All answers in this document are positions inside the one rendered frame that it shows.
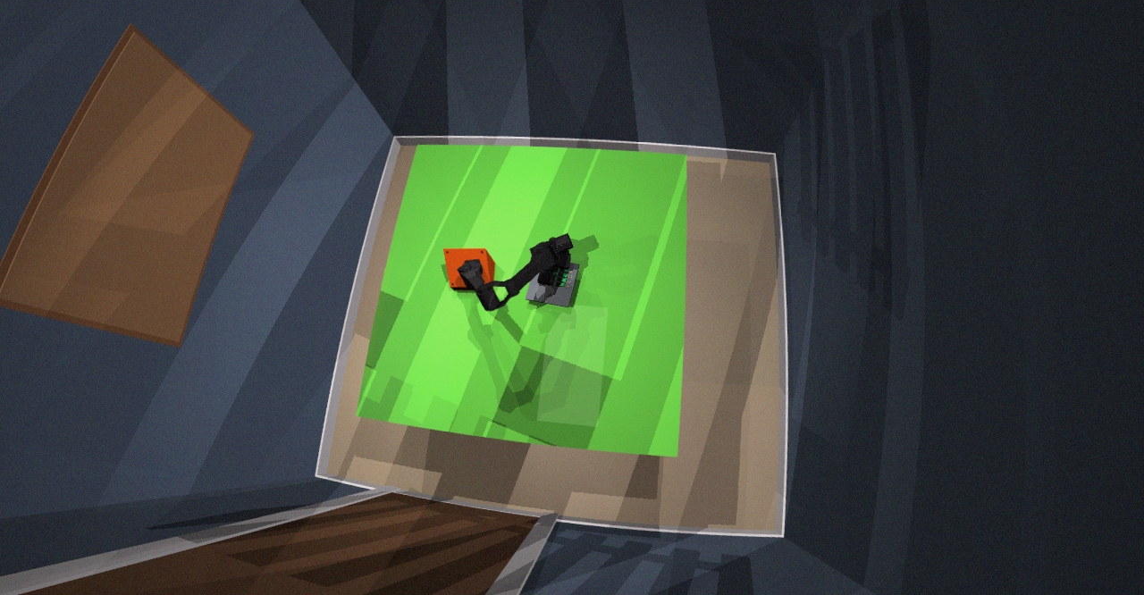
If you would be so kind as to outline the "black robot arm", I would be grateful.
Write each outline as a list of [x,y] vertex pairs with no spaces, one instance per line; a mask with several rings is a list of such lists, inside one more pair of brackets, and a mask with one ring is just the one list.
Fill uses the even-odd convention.
[[[531,260],[526,268],[522,268],[518,273],[515,273],[511,279],[507,279],[506,281],[488,281],[488,284],[484,284],[484,279],[480,276],[483,273],[480,260],[464,260],[463,265],[460,265],[456,270],[466,286],[475,291],[475,296],[479,299],[484,311],[486,314],[490,311],[491,314],[499,309],[499,307],[505,307],[510,298],[517,298],[522,287],[525,287],[540,271],[551,268],[554,270],[557,270],[557,268],[567,270],[569,260],[571,260],[570,248],[573,248],[573,244],[569,239],[569,233],[561,235],[549,241],[539,241],[535,247],[530,248]],[[493,287],[505,287],[508,295],[503,301],[496,298]]]

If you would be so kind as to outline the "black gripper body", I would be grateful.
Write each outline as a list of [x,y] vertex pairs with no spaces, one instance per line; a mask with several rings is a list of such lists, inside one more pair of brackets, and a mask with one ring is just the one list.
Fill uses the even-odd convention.
[[[553,240],[553,239],[555,239],[555,238],[554,237],[549,238],[549,240]],[[556,271],[556,270],[554,270],[551,268],[551,269],[546,270],[546,271],[540,271],[540,273],[538,276],[539,284],[546,284],[546,285],[549,285],[549,286],[554,285],[556,276],[554,276],[554,273],[549,273],[549,271]]]

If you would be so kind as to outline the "grey switch panel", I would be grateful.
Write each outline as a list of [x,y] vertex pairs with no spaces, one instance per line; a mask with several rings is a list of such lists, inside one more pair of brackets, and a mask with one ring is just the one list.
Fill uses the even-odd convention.
[[530,280],[526,299],[546,303],[546,306],[569,307],[569,300],[572,298],[573,289],[575,289],[575,276],[579,265],[579,263],[569,263],[567,270],[559,268],[557,272],[549,271],[549,273],[556,276],[553,286],[539,284],[538,273],[538,276]]

